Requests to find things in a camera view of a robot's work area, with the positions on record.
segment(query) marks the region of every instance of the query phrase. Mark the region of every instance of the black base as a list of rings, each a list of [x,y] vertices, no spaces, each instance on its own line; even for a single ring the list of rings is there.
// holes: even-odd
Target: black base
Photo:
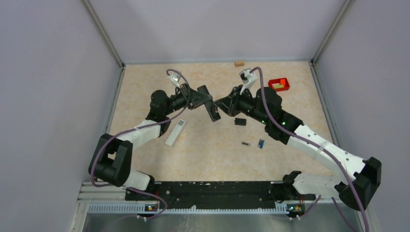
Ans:
[[[150,192],[162,197],[169,209],[270,209],[275,202],[300,200],[299,194],[285,194],[289,189],[281,182],[225,181],[225,182],[155,182]],[[314,194],[304,195],[315,200]],[[126,201],[155,201],[153,197],[127,191]]]

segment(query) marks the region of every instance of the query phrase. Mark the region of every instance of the red box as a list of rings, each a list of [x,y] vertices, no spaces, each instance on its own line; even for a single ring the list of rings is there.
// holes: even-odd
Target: red box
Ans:
[[[283,81],[285,81],[285,84],[283,85],[283,88],[273,88],[274,84],[279,84],[280,85],[280,83],[283,83]],[[286,79],[286,78],[279,78],[279,79],[269,80],[268,84],[269,84],[269,87],[274,89],[276,92],[288,90],[291,87],[289,85],[288,79]]]

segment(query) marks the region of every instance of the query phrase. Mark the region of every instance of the white wall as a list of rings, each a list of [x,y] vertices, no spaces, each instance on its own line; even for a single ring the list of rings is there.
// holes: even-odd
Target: white wall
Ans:
[[[319,61],[348,151],[382,162],[372,200],[383,231],[408,231],[410,1],[355,1]]]
[[[1,1],[0,231],[67,231],[118,76],[80,1]]]
[[[344,0],[91,0],[125,63],[311,59]]]

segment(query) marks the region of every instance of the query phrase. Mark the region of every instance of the table surface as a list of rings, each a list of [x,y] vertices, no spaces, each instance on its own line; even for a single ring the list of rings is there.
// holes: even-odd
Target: table surface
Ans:
[[[265,86],[270,79],[286,77],[291,87],[278,92],[283,99],[282,108],[331,141],[306,61],[245,62],[244,67],[235,67],[232,62],[127,65],[110,133],[141,123],[149,112],[153,91],[162,89],[168,95],[174,94],[174,87],[165,73],[169,68],[182,72],[193,89],[206,85],[217,100],[227,96],[234,86],[242,84],[238,75],[241,70],[255,66],[262,68]],[[259,88],[258,82],[251,89],[253,96]],[[247,125],[237,126],[234,117],[222,111],[220,115],[222,119],[213,123],[204,106],[186,110],[179,118],[186,120],[187,124],[174,146],[165,145],[165,141],[178,119],[171,122],[162,137],[133,152],[132,168],[161,181],[281,180],[284,174],[294,170],[331,174],[308,155],[270,138],[264,132],[264,125],[258,121],[239,114],[237,117],[247,119]],[[257,147],[259,139],[265,140],[263,149]]]

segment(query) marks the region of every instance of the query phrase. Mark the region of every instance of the small wooden block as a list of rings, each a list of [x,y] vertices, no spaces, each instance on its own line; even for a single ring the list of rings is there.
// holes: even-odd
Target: small wooden block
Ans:
[[[245,65],[245,61],[244,60],[237,60],[235,61],[235,67],[241,67]]]

